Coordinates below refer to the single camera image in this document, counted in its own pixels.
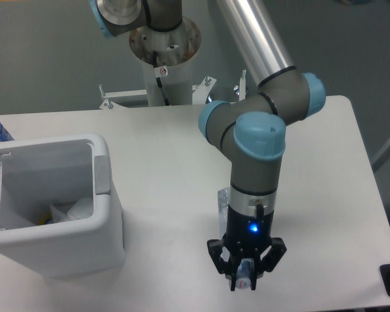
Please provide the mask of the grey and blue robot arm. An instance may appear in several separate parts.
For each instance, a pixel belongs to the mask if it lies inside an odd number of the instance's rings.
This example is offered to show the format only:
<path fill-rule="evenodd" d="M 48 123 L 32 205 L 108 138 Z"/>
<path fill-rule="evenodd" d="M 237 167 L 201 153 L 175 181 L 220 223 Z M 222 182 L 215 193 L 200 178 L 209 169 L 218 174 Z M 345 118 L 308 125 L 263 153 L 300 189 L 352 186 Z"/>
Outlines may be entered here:
<path fill-rule="evenodd" d="M 286 127 L 319 112 L 326 91 L 314 74 L 296 69 L 262 1 L 213 6 L 258 92 L 235 103 L 212 101 L 198 118 L 202 135 L 231 162 L 226 228 L 207 249 L 231 289 L 255 289 L 286 251 L 282 239 L 270 235 Z M 129 35 L 144 65 L 149 105 L 192 104 L 185 66 L 198 52 L 201 35 L 184 17 L 181 1 L 91 1 L 90 7 L 105 36 Z"/>

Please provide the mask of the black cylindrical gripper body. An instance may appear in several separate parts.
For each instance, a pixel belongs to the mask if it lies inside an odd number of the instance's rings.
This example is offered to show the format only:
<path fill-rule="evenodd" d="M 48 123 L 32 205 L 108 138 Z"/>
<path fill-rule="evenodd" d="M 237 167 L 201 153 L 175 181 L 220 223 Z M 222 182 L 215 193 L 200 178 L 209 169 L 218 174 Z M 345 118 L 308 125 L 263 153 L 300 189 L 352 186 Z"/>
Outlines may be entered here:
<path fill-rule="evenodd" d="M 229 206 L 227 215 L 224 246 L 231 255 L 236 254 L 238 242 L 244 252 L 243 258 L 252 258 L 255 249 L 261 254 L 271 245 L 273 212 L 257 219 L 240 214 Z"/>

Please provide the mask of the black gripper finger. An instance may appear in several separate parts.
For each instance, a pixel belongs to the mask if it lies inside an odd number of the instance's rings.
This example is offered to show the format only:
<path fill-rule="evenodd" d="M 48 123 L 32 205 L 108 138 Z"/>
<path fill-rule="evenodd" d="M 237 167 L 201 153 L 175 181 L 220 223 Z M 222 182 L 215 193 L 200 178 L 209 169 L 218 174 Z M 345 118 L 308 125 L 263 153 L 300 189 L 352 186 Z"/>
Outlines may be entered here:
<path fill-rule="evenodd" d="M 270 249 L 268 253 L 261 258 L 261 252 L 258 248 L 253 249 L 253 272 L 250 274 L 252 291 L 256 290 L 257 279 L 260 278 L 264 272 L 272 272 L 277 266 L 285 252 L 286 245 L 282 238 L 271 238 Z"/>
<path fill-rule="evenodd" d="M 230 291 L 235 290 L 237 281 L 237 271 L 242 260 L 242 248 L 240 242 L 237 243 L 233 253 L 229 253 L 229 259 L 225 261 L 221 255 L 225 247 L 225 240 L 211 239 L 207 241 L 208 253 L 219 274 L 230 277 Z"/>

